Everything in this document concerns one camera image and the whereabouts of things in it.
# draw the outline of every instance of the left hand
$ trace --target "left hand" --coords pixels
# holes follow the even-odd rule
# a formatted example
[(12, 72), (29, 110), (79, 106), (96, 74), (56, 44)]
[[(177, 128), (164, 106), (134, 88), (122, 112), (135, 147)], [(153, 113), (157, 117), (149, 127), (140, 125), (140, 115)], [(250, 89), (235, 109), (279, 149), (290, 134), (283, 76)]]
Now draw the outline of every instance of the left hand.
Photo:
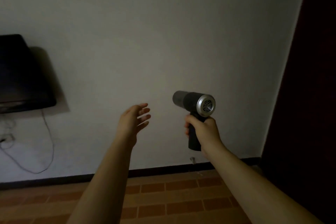
[(117, 127), (116, 138), (126, 140), (130, 146), (134, 147), (137, 142), (137, 134), (140, 130), (144, 129), (149, 121), (151, 115), (145, 115), (138, 118), (150, 111), (147, 103), (133, 105), (127, 109), (121, 116)]

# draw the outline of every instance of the black hair dryer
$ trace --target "black hair dryer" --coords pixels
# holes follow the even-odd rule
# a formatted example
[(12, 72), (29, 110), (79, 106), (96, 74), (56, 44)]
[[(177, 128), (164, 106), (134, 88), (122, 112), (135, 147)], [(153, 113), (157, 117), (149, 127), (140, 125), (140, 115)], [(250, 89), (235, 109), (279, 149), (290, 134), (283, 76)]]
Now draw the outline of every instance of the black hair dryer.
[[(173, 102), (175, 105), (182, 107), (190, 112), (201, 122), (204, 122), (215, 110), (216, 102), (212, 95), (176, 91), (173, 95)], [(196, 131), (193, 125), (189, 125), (189, 143), (188, 147), (194, 151), (201, 150), (201, 144), (197, 139)]]

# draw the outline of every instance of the hair dryer handle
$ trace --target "hair dryer handle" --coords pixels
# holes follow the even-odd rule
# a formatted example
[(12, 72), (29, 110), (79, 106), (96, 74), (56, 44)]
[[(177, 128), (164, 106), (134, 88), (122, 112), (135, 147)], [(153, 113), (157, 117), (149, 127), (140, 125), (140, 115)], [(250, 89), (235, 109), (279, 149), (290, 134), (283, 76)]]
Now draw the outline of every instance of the hair dryer handle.
[[(208, 117), (202, 117), (198, 113), (190, 113), (190, 115), (194, 116), (196, 119), (198, 119), (201, 122), (204, 122), (208, 118)], [(191, 124), (189, 124), (188, 148), (194, 151), (201, 151), (201, 144), (198, 141), (195, 127)]]

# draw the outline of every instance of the power outlet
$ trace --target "power outlet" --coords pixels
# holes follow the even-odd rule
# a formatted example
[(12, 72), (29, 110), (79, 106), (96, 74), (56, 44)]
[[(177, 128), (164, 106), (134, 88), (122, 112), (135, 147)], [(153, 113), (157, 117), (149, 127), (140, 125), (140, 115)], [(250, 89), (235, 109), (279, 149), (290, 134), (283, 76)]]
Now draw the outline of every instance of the power outlet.
[(13, 134), (4, 134), (0, 136), (0, 144), (2, 149), (8, 149), (14, 145), (15, 137)]

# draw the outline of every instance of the tv screen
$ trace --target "tv screen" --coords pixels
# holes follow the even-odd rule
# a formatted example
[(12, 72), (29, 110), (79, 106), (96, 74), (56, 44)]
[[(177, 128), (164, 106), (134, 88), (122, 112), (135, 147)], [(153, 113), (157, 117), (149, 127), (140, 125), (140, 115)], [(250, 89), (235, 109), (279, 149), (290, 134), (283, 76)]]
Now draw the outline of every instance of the tv screen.
[(0, 113), (54, 106), (56, 100), (21, 35), (0, 36)]

